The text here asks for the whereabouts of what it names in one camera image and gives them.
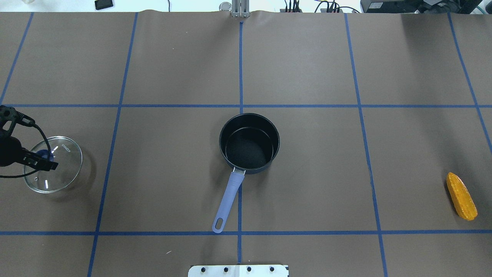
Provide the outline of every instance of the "black device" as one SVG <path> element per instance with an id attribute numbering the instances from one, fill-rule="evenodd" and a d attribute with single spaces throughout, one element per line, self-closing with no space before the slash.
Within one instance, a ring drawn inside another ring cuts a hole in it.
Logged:
<path id="1" fill-rule="evenodd" d="M 485 6 L 485 11 L 488 12 L 489 14 L 492 14 L 492 1 L 490 1 L 486 6 Z"/>
<path id="2" fill-rule="evenodd" d="M 95 0 L 94 5 L 96 10 L 110 8 L 113 6 L 113 0 Z"/>
<path id="3" fill-rule="evenodd" d="M 482 0 L 361 0 L 364 13 L 462 13 L 469 14 Z"/>
<path id="4" fill-rule="evenodd" d="M 22 147 L 21 142 L 12 136 L 15 126 L 19 124 L 26 127 L 34 127 L 43 136 L 44 141 L 48 147 L 46 153 L 34 153 Z M 44 135 L 43 131 L 36 122 L 31 117 L 16 111 L 13 107 L 7 107 L 0 105 L 0 167 L 6 167 L 13 163 L 19 163 L 22 165 L 29 166 L 34 169 L 34 171 L 17 176 L 2 176 L 2 178 L 19 178 L 24 177 L 39 170 L 50 171 L 55 170 L 58 163 L 50 160 L 51 157 L 51 147 Z"/>

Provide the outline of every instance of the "yellow corn cob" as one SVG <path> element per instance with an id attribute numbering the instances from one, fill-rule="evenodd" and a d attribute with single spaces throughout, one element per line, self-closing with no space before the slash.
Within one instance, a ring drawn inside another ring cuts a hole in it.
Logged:
<path id="1" fill-rule="evenodd" d="M 478 215 L 477 208 L 463 181 L 456 174 L 449 172 L 446 183 L 458 215 L 468 221 L 475 219 Z"/>

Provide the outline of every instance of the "grid line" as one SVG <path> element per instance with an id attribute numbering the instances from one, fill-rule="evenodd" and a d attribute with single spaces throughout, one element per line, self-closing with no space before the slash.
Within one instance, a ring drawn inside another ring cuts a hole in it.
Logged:
<path id="1" fill-rule="evenodd" d="M 361 231 L 100 231 L 99 236 L 350 236 L 350 235 L 443 235 L 443 234 L 492 234 L 490 229 L 441 229 L 441 230 L 361 230 Z M 94 236 L 96 232 L 77 231 L 0 231 L 0 236 Z"/>
<path id="2" fill-rule="evenodd" d="M 243 21 L 239 22 L 239 114 L 243 113 Z M 243 255 L 243 184 L 238 188 L 238 264 Z"/>
<path id="3" fill-rule="evenodd" d="M 135 13 L 135 18 L 133 19 L 133 28 L 131 31 L 130 45 L 128 47 L 128 55 L 126 57 L 126 66 L 125 66 L 124 75 L 123 75 L 122 90 L 120 93 L 118 112 L 116 113 L 115 127 L 113 130 L 113 138 L 111 140 L 111 147 L 109 150 L 108 165 L 106 167 L 106 176 L 104 177 L 104 185 L 102 187 L 101 202 L 99 204 L 99 213 L 97 215 L 97 223 L 96 223 L 96 227 L 95 227 L 94 241 L 92 242 L 91 259 L 89 261 L 89 269 L 87 271 L 87 277 L 91 277 L 92 267 L 94 266 L 95 251 L 97 248 L 97 240 L 99 238 L 99 228 L 101 226 L 102 211 L 104 208 L 104 201 L 106 199 L 106 189 L 108 187 L 109 172 L 111 170 L 111 162 L 113 160 L 113 151 L 115 149 L 116 134 L 118 132 L 118 124 L 120 122 L 120 114 L 121 114 L 121 110 L 122 110 L 124 90 L 125 90 L 125 86 L 126 86 L 126 77 L 128 75 L 128 67 L 130 66 L 131 50 L 133 47 L 133 39 L 135 38 L 135 29 L 137 27 L 137 19 L 138 19 L 138 12 Z"/>
<path id="4" fill-rule="evenodd" d="M 28 35 L 29 27 L 31 26 L 32 18 L 34 17 L 34 13 L 32 12 L 31 15 L 29 16 L 28 23 L 26 25 L 26 29 L 24 30 L 24 34 L 22 35 L 21 43 L 19 43 L 19 48 L 17 48 L 17 53 L 15 53 L 14 61 L 12 62 L 12 66 L 10 67 L 10 71 L 7 76 L 7 80 L 5 81 L 5 86 L 3 87 L 3 91 L 0 96 L 0 105 L 3 102 L 3 98 L 5 97 L 5 94 L 7 93 L 7 88 L 8 84 L 10 83 L 10 78 L 12 77 L 12 74 L 14 73 L 14 68 L 15 65 L 17 64 L 17 59 L 19 58 L 19 55 L 21 54 L 22 46 L 24 45 L 24 41 L 26 40 L 26 37 Z"/>
<path id="5" fill-rule="evenodd" d="M 482 129 L 484 130 L 485 139 L 487 140 L 487 144 L 489 145 L 489 151 L 492 153 L 492 144 L 489 137 L 489 133 L 487 132 L 487 127 L 485 126 L 485 122 L 482 117 L 482 112 L 480 111 L 480 106 L 478 106 L 477 97 L 475 96 L 475 91 L 473 91 L 473 86 L 471 85 L 470 76 L 468 76 L 468 71 L 466 70 L 463 57 L 461 56 L 460 46 L 458 45 L 458 39 L 456 38 L 455 27 L 453 25 L 453 20 L 451 19 L 451 13 L 448 13 L 448 20 L 449 20 L 449 27 L 451 28 L 451 34 L 453 35 L 453 40 L 455 41 L 456 52 L 458 53 L 458 58 L 460 59 L 461 67 L 463 68 L 464 76 L 466 77 L 466 82 L 468 83 L 468 87 L 470 88 L 471 97 L 473 98 L 473 102 L 475 103 L 475 108 L 477 109 L 478 117 L 480 119 L 480 124 L 482 124 Z"/>
<path id="6" fill-rule="evenodd" d="M 381 252 L 381 263 L 382 263 L 382 267 L 383 267 L 384 277 L 388 277 L 388 269 L 386 267 L 386 255 L 384 253 L 383 235 L 381 234 L 381 223 L 379 221 L 379 211 L 377 208 L 376 188 L 374 187 L 374 178 L 372 176 L 372 166 L 370 163 L 369 147 L 368 147 L 368 141 L 367 141 L 367 136 L 366 136 L 366 126 L 364 124 L 364 115 L 362 113 L 362 103 L 361 103 L 361 96 L 359 93 L 359 83 L 357 81 L 357 73 L 355 70 L 355 62 L 354 62 L 354 53 L 352 51 L 352 40 L 350 39 L 350 28 L 348 25 L 347 14 L 344 13 L 343 16 L 345 18 L 345 28 L 347 30 L 348 50 L 350 53 L 350 62 L 352 64 L 352 74 L 354 77 L 355 94 L 357 96 L 357 106 L 359 109 L 359 118 L 361 121 L 362 139 L 364 140 L 364 150 L 366 153 L 366 162 L 367 162 L 368 170 L 369 170 L 370 186 L 371 186 L 371 190 L 372 190 L 372 205 L 374 207 L 374 216 L 376 218 L 376 227 L 377 227 L 378 239 L 379 239 L 379 251 Z"/>
<path id="7" fill-rule="evenodd" d="M 358 108 L 358 104 L 4 104 L 53 108 Z M 492 105 L 361 104 L 362 108 L 492 108 Z"/>

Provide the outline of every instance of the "cable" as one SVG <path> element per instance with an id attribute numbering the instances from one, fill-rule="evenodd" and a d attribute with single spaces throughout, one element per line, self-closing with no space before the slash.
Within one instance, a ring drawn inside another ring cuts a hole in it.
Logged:
<path id="1" fill-rule="evenodd" d="M 330 5 L 328 1 L 320 1 L 316 9 L 314 10 L 315 13 L 318 11 L 319 6 L 321 6 L 321 4 L 323 3 L 326 3 L 326 8 L 328 8 L 328 6 Z"/>
<path id="2" fill-rule="evenodd" d="M 342 7 L 340 7 L 340 6 L 339 6 L 339 7 L 338 7 L 338 8 L 336 8 L 336 9 L 338 10 L 338 12 L 340 12 L 340 9 L 341 9 L 341 8 L 349 8 L 349 9 L 355 10 L 355 12 L 356 12 L 356 13 L 361 13 L 361 12 L 359 12 L 358 10 L 356 10 L 356 9 L 354 9 L 354 8 L 352 8 L 352 7 L 347 7 L 347 6 L 342 6 Z"/>
<path id="3" fill-rule="evenodd" d="M 340 7 L 340 5 L 338 5 L 338 3 L 336 3 L 335 1 L 333 1 L 333 2 L 318 1 L 318 2 L 319 2 L 319 4 L 316 7 L 316 9 L 314 10 L 314 12 L 318 11 L 318 8 L 319 8 L 319 6 L 321 6 L 322 3 L 326 3 L 326 12 L 328 12 L 329 10 L 334 11 L 334 10 L 338 9 L 338 7 Z"/>
<path id="4" fill-rule="evenodd" d="M 482 8 L 481 8 L 481 7 L 479 7 L 479 6 L 477 6 L 477 9 L 478 9 L 479 11 L 481 11 L 483 14 L 488 14 L 488 13 L 486 13 L 486 12 L 484 11 L 484 9 L 482 9 Z"/>
<path id="5" fill-rule="evenodd" d="M 48 142 L 48 139 L 46 138 L 46 136 L 44 135 L 43 131 L 41 130 L 41 128 L 38 125 L 34 124 L 33 127 L 36 128 L 39 131 L 39 133 L 43 137 L 44 143 L 46 143 L 46 146 L 48 147 L 48 158 L 47 159 L 49 160 L 50 159 L 50 156 L 51 156 L 51 146 L 50 146 L 50 144 Z M 29 172 L 29 173 L 22 174 L 22 175 L 7 175 L 7 176 L 0 175 L 0 178 L 7 178 L 7 179 L 22 178 L 22 177 L 26 177 L 26 176 L 32 175 L 32 174 L 34 174 L 34 173 L 36 173 L 38 171 L 39 171 L 39 169 L 33 170 L 33 171 Z"/>

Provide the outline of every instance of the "saucepan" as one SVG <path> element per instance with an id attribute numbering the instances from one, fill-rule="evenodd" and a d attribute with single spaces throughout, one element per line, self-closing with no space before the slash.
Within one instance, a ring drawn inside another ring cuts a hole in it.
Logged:
<path id="1" fill-rule="evenodd" d="M 219 146 L 233 170 L 212 225 L 215 233 L 224 229 L 245 174 L 256 174 L 270 166 L 278 153 L 280 137 L 275 125 L 266 117 L 243 113 L 225 123 L 220 131 Z"/>

